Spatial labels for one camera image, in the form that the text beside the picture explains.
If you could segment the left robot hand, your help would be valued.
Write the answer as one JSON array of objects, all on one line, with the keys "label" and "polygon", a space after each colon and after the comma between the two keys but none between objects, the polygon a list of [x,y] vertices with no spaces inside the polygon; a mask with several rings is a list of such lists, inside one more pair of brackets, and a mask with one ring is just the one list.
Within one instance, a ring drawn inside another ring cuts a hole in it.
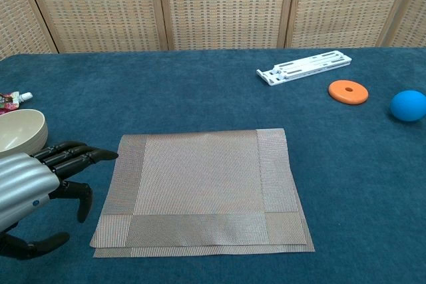
[{"label": "left robot hand", "polygon": [[83,223],[93,204],[86,183],[68,179],[90,165],[118,158],[116,152],[82,142],[66,141],[33,154],[24,152],[1,159],[1,255],[18,260],[48,254],[65,244],[70,235],[59,232],[42,241],[26,242],[9,231],[29,214],[56,198],[78,199],[77,220]]}]

